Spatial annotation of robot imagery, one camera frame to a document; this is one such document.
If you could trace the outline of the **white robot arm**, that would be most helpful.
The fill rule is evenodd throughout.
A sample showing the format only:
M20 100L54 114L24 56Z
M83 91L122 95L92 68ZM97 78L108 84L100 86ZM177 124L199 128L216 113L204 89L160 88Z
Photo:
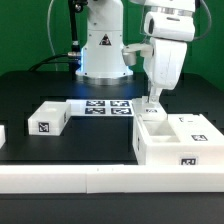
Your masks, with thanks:
M187 51L194 39L195 0L130 0L143 7L141 43L123 44L121 0L90 0L87 42L81 50L77 76L98 85L109 85L132 75L136 56L144 58L149 80L148 100L159 101L164 89L175 88Z

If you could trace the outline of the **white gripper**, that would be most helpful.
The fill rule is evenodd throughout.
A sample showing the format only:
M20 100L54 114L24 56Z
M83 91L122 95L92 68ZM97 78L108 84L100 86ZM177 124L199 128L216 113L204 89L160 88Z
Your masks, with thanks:
M153 54L145 58L143 68L151 82L148 101L157 104L162 89L173 90L179 80L185 59L185 42L150 38Z

